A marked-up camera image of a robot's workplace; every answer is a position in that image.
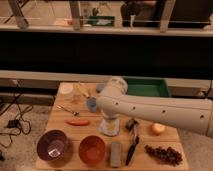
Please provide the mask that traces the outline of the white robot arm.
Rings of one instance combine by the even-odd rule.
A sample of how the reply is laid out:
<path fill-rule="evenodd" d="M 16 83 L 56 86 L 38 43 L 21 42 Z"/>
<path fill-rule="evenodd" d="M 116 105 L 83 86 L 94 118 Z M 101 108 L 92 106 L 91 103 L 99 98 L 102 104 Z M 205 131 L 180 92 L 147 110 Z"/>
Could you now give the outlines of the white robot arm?
<path fill-rule="evenodd" d="M 213 138 L 213 101 L 127 95 L 122 77 L 111 77 L 97 97 L 97 106 L 108 118 L 124 114 L 185 129 Z"/>

